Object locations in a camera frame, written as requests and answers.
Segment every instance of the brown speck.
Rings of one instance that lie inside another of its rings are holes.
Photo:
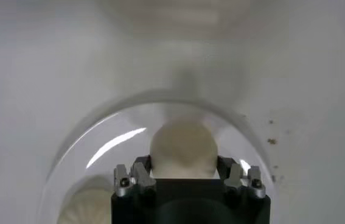
[[[270,143],[271,145],[276,145],[277,144],[277,140],[274,139],[274,138],[267,139],[267,142]]]

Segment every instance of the white wall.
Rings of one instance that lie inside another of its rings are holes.
[[[257,0],[226,42],[112,29],[92,1],[0,1],[0,223],[34,223],[74,129],[152,88],[247,116],[284,178],[280,223],[345,223],[345,0]]]

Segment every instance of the white surface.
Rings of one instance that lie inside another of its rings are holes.
[[[103,177],[106,180],[105,189],[111,191],[117,164],[124,164],[128,169],[137,157],[148,155],[152,137],[168,121],[183,117],[193,119],[199,114],[201,118],[198,121],[212,133],[219,155],[232,157],[238,163],[244,160],[246,164],[260,166],[266,192],[271,197],[272,223],[279,223],[279,197],[268,164],[243,133],[236,129],[236,124],[233,126],[212,111],[193,105],[146,103],[102,119],[76,140],[49,175],[37,224],[56,224],[60,209],[87,179]]]
[[[0,223],[35,223],[74,130],[153,88],[247,115],[284,176],[281,224],[345,223],[345,0],[262,1],[229,43],[118,37],[92,1],[0,2]]]

